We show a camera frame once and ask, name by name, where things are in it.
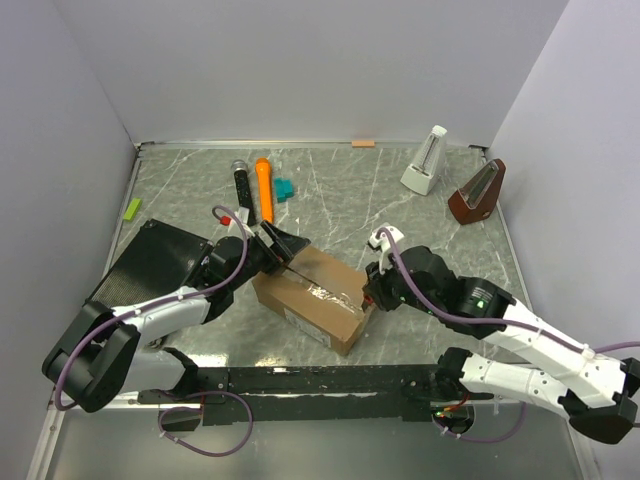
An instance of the wooden metronome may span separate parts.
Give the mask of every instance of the wooden metronome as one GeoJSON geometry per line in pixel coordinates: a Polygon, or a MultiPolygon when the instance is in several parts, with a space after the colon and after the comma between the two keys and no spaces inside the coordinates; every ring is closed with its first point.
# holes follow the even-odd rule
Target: wooden metronome
{"type": "Polygon", "coordinates": [[[461,225],[489,218],[496,207],[507,167],[499,158],[483,165],[449,198],[449,209],[461,225]]]}

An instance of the microphone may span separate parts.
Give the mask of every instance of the microphone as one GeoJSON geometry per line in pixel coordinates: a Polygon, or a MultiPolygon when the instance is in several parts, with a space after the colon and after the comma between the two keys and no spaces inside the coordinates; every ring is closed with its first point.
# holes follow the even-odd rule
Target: microphone
{"type": "Polygon", "coordinates": [[[236,160],[231,164],[233,179],[236,182],[236,192],[238,193],[238,203],[241,207],[249,210],[247,225],[253,227],[256,222],[253,198],[251,197],[251,185],[249,184],[249,167],[244,160],[236,160]]]}

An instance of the brown cardboard box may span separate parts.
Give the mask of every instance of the brown cardboard box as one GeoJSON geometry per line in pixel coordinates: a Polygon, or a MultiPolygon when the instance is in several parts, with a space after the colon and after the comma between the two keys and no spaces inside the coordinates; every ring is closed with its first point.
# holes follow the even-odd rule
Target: brown cardboard box
{"type": "Polygon", "coordinates": [[[373,307],[362,311],[364,272],[309,246],[289,269],[258,274],[253,288],[258,301],[341,355],[360,337],[373,307]]]}

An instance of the green block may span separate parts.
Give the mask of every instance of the green block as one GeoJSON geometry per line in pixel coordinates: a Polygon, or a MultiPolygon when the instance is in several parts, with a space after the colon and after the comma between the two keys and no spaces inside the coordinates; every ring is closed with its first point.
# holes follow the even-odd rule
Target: green block
{"type": "Polygon", "coordinates": [[[135,217],[136,213],[138,213],[138,208],[140,208],[141,203],[142,203],[141,198],[132,199],[131,203],[127,207],[127,211],[124,212],[124,217],[122,218],[124,218],[127,222],[130,222],[131,220],[133,220],[133,217],[135,217]]]}

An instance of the marble floor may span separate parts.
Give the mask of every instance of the marble floor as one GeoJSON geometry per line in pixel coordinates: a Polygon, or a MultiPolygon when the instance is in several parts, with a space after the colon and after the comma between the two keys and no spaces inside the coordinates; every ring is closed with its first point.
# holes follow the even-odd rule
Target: marble floor
{"type": "MultiPolygon", "coordinates": [[[[484,222],[460,226],[447,199],[483,162],[478,149],[449,147],[444,176],[427,197],[399,181],[412,148],[205,148],[143,147],[133,197],[142,205],[124,222],[116,256],[149,218],[215,240],[224,229],[211,215],[215,204],[237,207],[231,162],[250,165],[269,158],[273,176],[291,179],[295,196],[276,204],[276,225],[356,269],[376,260],[366,241],[389,222],[404,232],[407,246],[426,245],[458,275],[488,278],[524,300],[505,226],[494,212],[484,222]]],[[[250,175],[254,194],[255,175],[250,175]]],[[[234,305],[220,318],[169,337],[201,366],[288,366],[434,363],[450,346],[501,361],[518,357],[459,335],[424,313],[402,306],[376,312],[346,357],[328,350],[260,305],[250,284],[236,292],[234,305]]]]}

